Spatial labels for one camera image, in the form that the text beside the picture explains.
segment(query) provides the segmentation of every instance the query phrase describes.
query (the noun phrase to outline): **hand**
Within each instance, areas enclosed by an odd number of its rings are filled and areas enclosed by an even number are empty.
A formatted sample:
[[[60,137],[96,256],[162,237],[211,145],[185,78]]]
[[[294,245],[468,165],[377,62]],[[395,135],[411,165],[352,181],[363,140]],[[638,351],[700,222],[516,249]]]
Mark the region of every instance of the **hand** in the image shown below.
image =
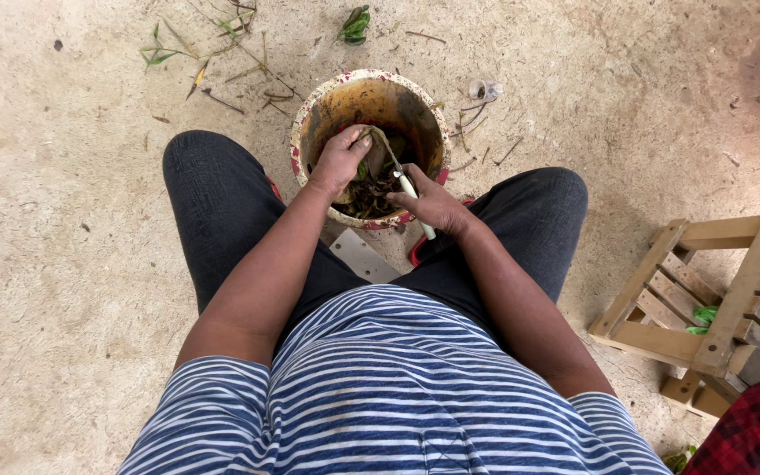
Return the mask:
[[[421,221],[457,238],[475,217],[440,184],[428,178],[421,168],[412,163],[402,165],[406,176],[416,187],[418,198],[406,193],[386,194],[386,200],[404,208]]]
[[[356,167],[372,148],[371,135],[354,143],[364,129],[365,125],[351,125],[328,140],[316,167],[312,169],[308,184],[322,189],[329,195],[331,202],[342,194],[344,187],[356,176]]]

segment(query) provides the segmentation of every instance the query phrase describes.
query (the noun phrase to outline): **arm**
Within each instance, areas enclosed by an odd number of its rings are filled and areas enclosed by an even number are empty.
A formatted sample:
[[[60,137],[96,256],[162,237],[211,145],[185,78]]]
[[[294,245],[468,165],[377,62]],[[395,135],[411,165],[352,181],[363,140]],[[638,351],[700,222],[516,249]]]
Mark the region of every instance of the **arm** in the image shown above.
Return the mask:
[[[509,352],[564,397],[614,390],[550,298],[503,248],[491,229],[418,167],[404,166],[419,198],[387,198],[418,219],[448,232],[459,244],[480,297]]]
[[[271,366],[274,345],[301,295],[324,216],[356,174],[371,138],[365,126],[330,139],[307,186],[239,261],[190,330],[175,362],[222,355]]]

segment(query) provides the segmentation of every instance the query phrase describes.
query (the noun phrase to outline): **forearm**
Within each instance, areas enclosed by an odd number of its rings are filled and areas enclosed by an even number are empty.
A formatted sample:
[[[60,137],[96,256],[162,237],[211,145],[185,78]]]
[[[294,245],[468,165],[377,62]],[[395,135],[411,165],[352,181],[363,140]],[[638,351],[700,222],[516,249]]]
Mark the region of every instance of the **forearm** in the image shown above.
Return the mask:
[[[457,243],[512,356],[565,397],[585,391],[614,394],[562,313],[488,226],[470,215],[462,229]]]
[[[301,295],[330,200],[312,182],[301,189],[222,283],[175,366],[209,354],[271,364],[274,345]]]

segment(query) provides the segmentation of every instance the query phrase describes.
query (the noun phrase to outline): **shirt sleeve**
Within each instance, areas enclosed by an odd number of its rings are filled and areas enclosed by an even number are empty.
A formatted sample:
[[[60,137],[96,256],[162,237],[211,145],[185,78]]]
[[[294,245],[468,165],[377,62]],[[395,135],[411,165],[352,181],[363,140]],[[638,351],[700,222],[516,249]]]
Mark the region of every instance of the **shirt sleeve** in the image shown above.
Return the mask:
[[[269,369],[227,357],[185,362],[118,474],[206,473],[226,468],[263,431]]]
[[[597,437],[638,474],[670,475],[670,470],[639,435],[627,408],[602,392],[584,392],[567,398]]]

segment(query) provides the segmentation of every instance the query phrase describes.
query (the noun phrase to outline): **red plaid fabric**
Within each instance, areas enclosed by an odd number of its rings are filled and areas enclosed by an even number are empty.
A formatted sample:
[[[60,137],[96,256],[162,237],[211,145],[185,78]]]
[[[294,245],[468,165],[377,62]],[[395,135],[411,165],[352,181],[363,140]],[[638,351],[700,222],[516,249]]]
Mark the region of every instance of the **red plaid fabric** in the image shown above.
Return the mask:
[[[746,390],[714,426],[682,475],[760,475],[760,383]]]

